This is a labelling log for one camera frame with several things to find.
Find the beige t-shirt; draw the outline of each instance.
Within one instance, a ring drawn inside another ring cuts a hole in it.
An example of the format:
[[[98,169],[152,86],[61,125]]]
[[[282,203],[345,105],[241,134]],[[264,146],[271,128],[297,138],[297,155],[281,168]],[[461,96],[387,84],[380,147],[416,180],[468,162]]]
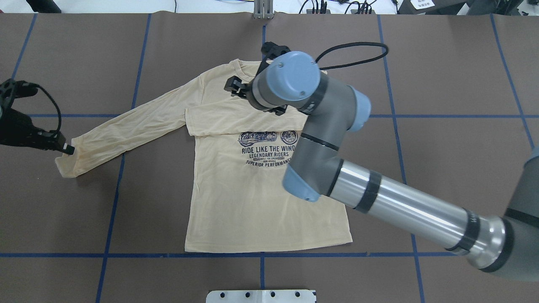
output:
[[[74,138],[56,158],[76,177],[187,124],[195,136],[195,180],[185,250],[289,251],[352,241],[346,210],[322,196],[298,199],[281,185],[306,116],[254,109],[223,90],[236,75],[251,81],[259,62],[234,60]]]

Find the white paper tag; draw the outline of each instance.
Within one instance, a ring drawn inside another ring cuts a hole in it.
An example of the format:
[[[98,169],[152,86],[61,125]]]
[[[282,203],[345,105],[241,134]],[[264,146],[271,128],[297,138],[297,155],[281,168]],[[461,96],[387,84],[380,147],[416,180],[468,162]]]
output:
[[[422,10],[434,6],[432,0],[410,0],[410,2],[412,3],[413,7],[416,8],[416,10]]]

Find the shirt sleeve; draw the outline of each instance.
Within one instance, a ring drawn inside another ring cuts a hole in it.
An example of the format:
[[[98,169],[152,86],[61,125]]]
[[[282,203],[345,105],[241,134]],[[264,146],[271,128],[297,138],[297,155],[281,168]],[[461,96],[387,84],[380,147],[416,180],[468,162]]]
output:
[[[74,178],[125,151],[185,125],[185,109],[202,103],[202,75],[157,99],[115,117],[71,141],[75,153],[55,159],[64,178]]]

